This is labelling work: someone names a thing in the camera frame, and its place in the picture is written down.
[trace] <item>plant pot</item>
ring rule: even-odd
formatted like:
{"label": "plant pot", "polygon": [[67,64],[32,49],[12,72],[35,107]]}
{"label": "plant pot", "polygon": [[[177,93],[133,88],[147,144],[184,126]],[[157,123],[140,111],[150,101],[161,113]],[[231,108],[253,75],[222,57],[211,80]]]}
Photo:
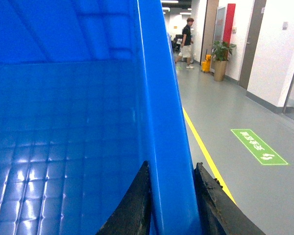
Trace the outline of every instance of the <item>plant pot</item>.
{"label": "plant pot", "polygon": [[223,81],[227,61],[215,61],[215,81]]}

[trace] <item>white wall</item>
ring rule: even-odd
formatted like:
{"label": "white wall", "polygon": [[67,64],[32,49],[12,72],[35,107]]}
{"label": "white wall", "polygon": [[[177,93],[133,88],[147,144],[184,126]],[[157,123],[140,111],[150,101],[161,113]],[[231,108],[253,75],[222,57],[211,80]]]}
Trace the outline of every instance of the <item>white wall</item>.
{"label": "white wall", "polygon": [[193,24],[193,55],[194,59],[200,62],[200,53],[202,46],[202,35],[204,31],[205,14],[206,14],[207,0],[192,0],[192,15],[195,22]]}
{"label": "white wall", "polygon": [[186,20],[189,17],[188,15],[181,15],[180,12],[185,11],[182,8],[171,8],[170,12],[165,11],[165,19],[167,31],[172,35],[172,40],[175,38],[176,34],[182,34],[182,29],[187,24]]}
{"label": "white wall", "polygon": [[236,44],[236,48],[229,59],[225,74],[239,80],[254,0],[219,0],[219,6],[226,6],[229,3],[236,4],[233,27],[237,28],[237,32],[231,35],[230,43]]}
{"label": "white wall", "polygon": [[[282,30],[284,21],[287,30]],[[293,74],[294,0],[267,0],[248,91],[283,107]]]}

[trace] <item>yellow floor line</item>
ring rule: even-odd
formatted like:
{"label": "yellow floor line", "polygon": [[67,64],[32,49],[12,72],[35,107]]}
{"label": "yellow floor line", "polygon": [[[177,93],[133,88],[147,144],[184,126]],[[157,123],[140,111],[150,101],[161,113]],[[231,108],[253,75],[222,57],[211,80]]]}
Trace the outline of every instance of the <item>yellow floor line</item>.
{"label": "yellow floor line", "polygon": [[224,190],[224,192],[225,192],[225,193],[229,196],[229,198],[231,198],[231,200],[236,204],[236,202],[235,202],[235,200],[234,200],[234,198],[233,198],[233,196],[232,196],[232,194],[231,194],[229,188],[228,188],[227,185],[225,184],[225,182],[224,182],[222,176],[220,175],[220,172],[218,171],[218,169],[217,169],[217,167],[216,167],[214,161],[212,160],[212,158],[211,158],[211,156],[210,156],[210,154],[209,154],[207,148],[205,147],[204,143],[202,142],[202,140],[201,140],[201,138],[200,138],[198,132],[196,131],[196,129],[195,129],[195,127],[194,127],[194,125],[193,125],[193,123],[192,123],[190,117],[188,116],[188,114],[186,113],[186,111],[185,111],[184,108],[183,108],[183,113],[184,113],[184,117],[185,117],[185,119],[186,119],[186,122],[187,122],[187,124],[189,125],[190,129],[192,130],[192,133],[193,133],[193,135],[194,135],[194,137],[195,137],[195,139],[196,139],[196,141],[197,141],[197,143],[198,143],[198,145],[199,145],[199,147],[200,147],[202,153],[204,154],[204,156],[205,156],[205,158],[206,158],[206,160],[207,160],[207,162],[208,162],[208,165],[210,166],[210,168],[211,168],[211,170],[212,170],[214,176],[219,180],[220,184],[223,186],[223,190]]}

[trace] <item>gray floor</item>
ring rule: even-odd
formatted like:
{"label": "gray floor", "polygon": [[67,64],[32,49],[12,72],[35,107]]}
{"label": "gray floor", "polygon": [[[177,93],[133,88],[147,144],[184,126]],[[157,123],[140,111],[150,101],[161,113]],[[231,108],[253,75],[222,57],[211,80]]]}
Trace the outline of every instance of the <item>gray floor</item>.
{"label": "gray floor", "polygon": [[[239,208],[267,235],[294,235],[294,121],[248,99],[229,81],[177,64],[183,107],[192,120]],[[203,162],[212,174],[190,128],[194,166]],[[231,129],[251,129],[289,165],[264,166]]]}

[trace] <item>blue plastic crate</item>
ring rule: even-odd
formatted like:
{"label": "blue plastic crate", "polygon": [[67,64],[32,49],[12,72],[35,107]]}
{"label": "blue plastic crate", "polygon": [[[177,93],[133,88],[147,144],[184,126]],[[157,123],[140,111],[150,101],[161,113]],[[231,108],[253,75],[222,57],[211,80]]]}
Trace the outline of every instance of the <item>blue plastic crate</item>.
{"label": "blue plastic crate", "polygon": [[0,0],[0,235],[95,234],[148,160],[153,234],[200,234],[160,1]]}

